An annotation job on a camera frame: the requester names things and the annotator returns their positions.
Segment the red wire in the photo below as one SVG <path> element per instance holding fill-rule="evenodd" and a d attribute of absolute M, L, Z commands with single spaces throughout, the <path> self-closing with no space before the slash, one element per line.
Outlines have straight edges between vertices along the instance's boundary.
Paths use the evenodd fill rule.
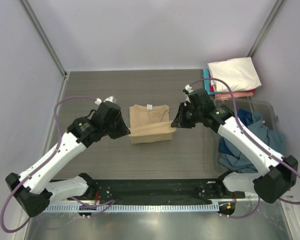
<path fill-rule="evenodd" d="M 99 191 L 97 191 L 97 192 L 95 193 L 95 200 L 94 200 L 94 204 L 96 204 L 96 203 L 97 203 L 97 201 L 98 201 L 98 198 L 99 198 Z"/>
<path fill-rule="evenodd" d="M 236 205 L 236 203 L 237 203 L 237 196 L 236 196 L 236 192 L 234 191 L 233 192 L 233 198 L 234 198 L 234 205 Z"/>

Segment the metal frame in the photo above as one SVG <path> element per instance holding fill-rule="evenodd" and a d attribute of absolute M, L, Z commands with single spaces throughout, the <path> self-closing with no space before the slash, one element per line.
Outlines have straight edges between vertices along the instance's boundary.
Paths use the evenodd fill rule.
<path fill-rule="evenodd" d="M 43 44 L 45 45 L 46 49 L 48 50 L 49 54 L 51 55 L 54 63 L 56 64 L 57 68 L 59 69 L 59 71 L 61 72 L 62 76 L 65 78 L 67 75 L 66 70 L 64 69 L 64 67 L 62 66 L 54 48 L 52 47 L 44 29 L 42 28 L 39 20 L 37 19 L 33 9 L 31 8 L 28 0 L 19 0 L 21 5 L 23 6 L 26 14 L 28 15 L 30 21 L 32 22 L 35 30 L 37 31 L 38 35 L 40 36 Z"/>
<path fill-rule="evenodd" d="M 281 205 L 293 239 L 300 240 L 300 211 L 295 205 L 283 201 Z"/>
<path fill-rule="evenodd" d="M 249 50 L 249 53 L 247 55 L 248 57 L 253 57 L 255 55 L 256 51 L 258 50 L 258 48 L 266 38 L 268 32 L 270 31 L 272 25 L 274 24 L 276 18 L 278 17 L 286 1 L 287 0 L 276 0 L 275 4 L 273 5 L 269 15 L 267 16 L 262 28 L 260 29 L 258 35 L 256 36 L 256 39 L 254 40 Z"/>
<path fill-rule="evenodd" d="M 68 80 L 69 80 L 69 74 L 67 73 L 63 82 L 62 82 L 62 85 L 61 85 L 61 89 L 60 89 L 60 92 L 59 92 L 59 96 L 57 98 L 57 103 L 60 102 L 63 98 L 64 98 L 64 95 L 65 95 L 65 91 L 66 91 L 66 86 L 68 84 Z M 45 141 L 45 144 L 44 144 L 44 148 L 43 148 L 43 154 L 45 154 L 46 152 L 48 152 L 50 150 L 50 144 L 52 142 L 52 137 L 54 135 L 54 130 L 55 130 L 55 125 L 56 125 L 56 121 L 55 121 L 55 118 L 52 114 L 51 116 L 51 119 L 50 119 L 50 124 L 49 124 L 49 129 L 48 129 L 48 132 L 47 132 L 47 136 L 46 136 L 46 141 Z"/>
<path fill-rule="evenodd" d="M 16 222 L 16 225 L 15 225 L 16 228 L 21 226 L 28 219 L 28 215 L 26 214 L 26 212 L 21 207 L 19 207 L 18 212 L 19 212 L 20 216 L 19 216 L 19 220 Z M 13 233 L 13 237 L 11 239 L 12 240 L 24 240 L 25 236 L 26 236 L 26 233 L 27 233 L 28 224 L 24 228 L 22 228 L 21 230 Z"/>

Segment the cable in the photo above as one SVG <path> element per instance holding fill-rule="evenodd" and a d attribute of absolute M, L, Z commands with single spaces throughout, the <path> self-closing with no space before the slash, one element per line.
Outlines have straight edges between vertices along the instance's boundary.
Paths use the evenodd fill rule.
<path fill-rule="evenodd" d="M 22 228 L 24 228 L 28 222 L 30 221 L 30 218 L 28 218 L 21 226 L 19 226 L 16 229 L 10 230 L 7 229 L 7 227 L 5 226 L 5 221 L 4 221 L 4 216 L 5 216 L 5 212 L 8 206 L 8 203 L 10 202 L 10 200 L 13 198 L 14 194 L 19 190 L 19 188 L 29 179 L 31 178 L 37 171 L 39 171 L 41 168 L 43 168 L 58 152 L 60 145 L 61 145 L 61 140 L 62 140 L 62 135 L 61 135 L 61 128 L 60 128 L 60 123 L 59 123 L 59 118 L 58 118 L 58 107 L 68 101 L 68 100 L 72 100 L 72 99 L 90 99 L 93 101 L 96 101 L 95 97 L 90 97 L 90 96 L 70 96 L 70 97 L 66 97 L 63 100 L 59 101 L 53 109 L 53 117 L 55 120 L 55 125 L 56 125 L 56 129 L 57 129 L 57 133 L 58 133 L 58 142 L 57 145 L 55 147 L 54 152 L 43 162 L 41 163 L 37 168 L 35 168 L 31 173 L 29 173 L 29 175 L 27 177 L 25 177 L 9 194 L 9 196 L 7 197 L 7 199 L 5 200 L 3 207 L 1 209 L 1 213 L 0 213 L 0 226 L 2 228 L 3 231 L 5 231 L 8 234 L 12 234 L 15 233 L 19 230 L 21 230 Z"/>
<path fill-rule="evenodd" d="M 237 203 L 237 196 L 236 196 L 236 192 L 235 191 L 233 192 L 233 198 L 234 198 L 233 204 L 236 205 L 236 203 Z"/>
<path fill-rule="evenodd" d="M 96 191 L 96 193 L 95 193 L 94 205 L 97 204 L 98 199 L 99 199 L 99 191 Z"/>
<path fill-rule="evenodd" d="M 237 106 L 236 106 L 236 100 L 235 100 L 235 96 L 231 90 L 231 88 L 229 87 L 229 85 L 224 82 L 223 80 L 220 80 L 218 78 L 214 78 L 214 77 L 207 77 L 207 78 L 203 78 L 201 80 L 195 81 L 192 84 L 190 84 L 190 86 L 193 86 L 197 83 L 200 83 L 202 81 L 205 80 L 214 80 L 217 82 L 220 82 L 222 84 L 224 84 L 226 86 L 226 88 L 228 89 L 231 98 L 232 98 L 232 103 L 233 103 L 233 111 L 234 111 L 234 117 L 236 120 L 236 123 L 238 124 L 239 128 L 241 129 L 241 131 L 244 133 L 244 135 L 250 140 L 252 141 L 258 148 L 260 148 L 265 154 L 267 154 L 269 157 L 273 158 L 274 160 L 276 160 L 279 164 L 282 164 L 283 166 L 285 166 L 287 169 L 289 169 L 293 174 L 295 174 L 299 179 L 300 179 L 300 173 L 298 173 L 295 169 L 293 169 L 291 166 L 289 166 L 287 163 L 285 163 L 284 161 L 282 161 L 282 159 L 279 159 L 276 156 L 273 156 L 271 154 L 271 152 L 269 152 L 267 149 L 265 149 L 263 146 L 261 146 L 249 133 L 247 133 L 244 128 L 242 127 L 240 120 L 238 118 L 238 114 L 237 114 Z M 294 205 L 300 205 L 300 201 L 289 201 L 289 200 L 285 200 L 283 198 L 279 198 L 279 200 L 281 200 L 282 202 L 288 203 L 288 204 L 294 204 Z"/>
<path fill-rule="evenodd" d="M 108 205 L 105 209 L 95 213 L 95 214 L 91 214 L 90 218 L 94 218 L 96 216 L 99 216 L 101 214 L 103 214 L 105 211 L 107 211 L 109 208 L 111 208 L 111 206 L 115 203 L 114 200 L 109 200 L 103 204 L 99 204 L 99 205 L 89 205 L 89 204 L 86 204 L 78 199 L 76 199 L 75 197 L 71 197 L 71 199 L 77 201 L 78 203 L 82 204 L 83 206 L 85 206 L 86 208 L 89 208 L 89 209 L 94 209 L 96 210 L 97 208 L 99 207 L 103 207 L 105 205 Z M 65 226 L 69 225 L 70 223 L 76 221 L 76 220 L 79 220 L 79 219 L 82 219 L 81 217 L 78 217 L 78 218 L 73 218 L 71 219 L 70 221 L 66 222 L 65 224 L 61 225 L 61 226 L 58 226 L 58 227 L 42 227 L 43 229 L 45 230 L 59 230 L 59 229 L 62 229 L 64 228 Z"/>
<path fill-rule="evenodd" d="M 243 216 L 229 216 L 229 215 L 225 215 L 225 214 L 221 213 L 221 216 L 226 217 L 228 219 L 245 219 L 247 217 L 250 217 L 252 214 L 254 214 L 258 210 L 258 208 L 260 206 L 260 202 L 261 202 L 261 198 L 258 196 L 258 203 L 256 204 L 254 210 L 252 212 L 246 214 L 246 215 L 243 215 Z"/>

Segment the teal cloth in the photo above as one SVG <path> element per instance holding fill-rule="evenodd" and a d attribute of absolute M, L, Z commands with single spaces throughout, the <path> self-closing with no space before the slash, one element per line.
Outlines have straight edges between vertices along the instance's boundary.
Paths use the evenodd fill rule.
<path fill-rule="evenodd" d="M 284 155 L 286 151 L 285 136 L 278 131 L 269 129 L 263 124 L 263 120 L 262 114 L 259 111 L 255 111 L 252 113 L 253 124 L 249 125 L 247 128 L 270 148 Z M 242 152 L 240 152 L 236 146 L 227 139 L 225 139 L 225 144 L 232 152 L 233 156 L 224 154 L 219 158 L 219 163 L 227 169 L 238 173 L 258 172 L 251 161 Z"/>
<path fill-rule="evenodd" d="M 210 72 L 208 68 L 203 69 L 203 74 L 202 77 L 205 78 L 210 78 Z M 203 81 L 203 87 L 205 91 L 208 93 L 208 95 L 215 95 L 218 94 L 219 92 L 214 92 L 210 90 L 210 80 L 204 80 Z"/>

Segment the metal floor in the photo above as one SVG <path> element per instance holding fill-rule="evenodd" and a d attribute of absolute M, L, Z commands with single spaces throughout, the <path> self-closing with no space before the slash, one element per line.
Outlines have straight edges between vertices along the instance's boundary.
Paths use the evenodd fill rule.
<path fill-rule="evenodd" d="M 64 97 L 105 99 L 114 95 L 129 127 L 129 107 L 135 104 L 168 105 L 173 120 L 180 102 L 185 101 L 183 88 L 201 77 L 200 69 L 71 72 Z M 88 115 L 96 107 L 86 99 L 64 103 L 59 112 L 62 132 L 74 119 Z M 82 172 L 95 179 L 218 177 L 221 173 L 213 163 L 213 135 L 212 130 L 198 124 L 196 128 L 178 129 L 172 141 L 130 144 L 128 136 L 116 140 L 103 137 L 68 163 L 55 178 L 73 178 Z"/>
<path fill-rule="evenodd" d="M 256 201 L 238 201 L 237 216 Z M 70 224 L 60 226 L 75 219 Z M 82 219 L 77 213 L 43 213 L 33 218 L 25 240 L 292 240 L 279 202 L 262 202 L 252 216 L 227 219 L 216 212 L 109 213 Z"/>
<path fill-rule="evenodd" d="M 168 105 L 170 119 L 176 116 L 179 103 L 185 100 L 186 84 L 201 78 L 195 70 L 142 70 L 72 72 L 64 97 L 92 96 L 105 99 L 114 95 L 129 126 L 129 107 L 134 104 Z M 60 109 L 64 132 L 72 121 L 96 108 L 89 100 L 71 100 Z M 198 125 L 178 129 L 172 141 L 130 144 L 128 136 L 100 142 L 79 154 L 56 176 L 68 179 L 85 172 L 94 179 L 176 179 L 211 178 L 222 172 L 214 164 L 214 133 Z M 236 216 L 252 211 L 255 201 L 238 201 Z M 290 240 L 292 239 L 279 202 L 262 202 L 259 210 L 244 220 L 226 219 L 215 212 L 105 214 L 93 219 L 76 220 L 58 227 L 77 214 L 45 213 L 33 218 L 26 240 Z"/>

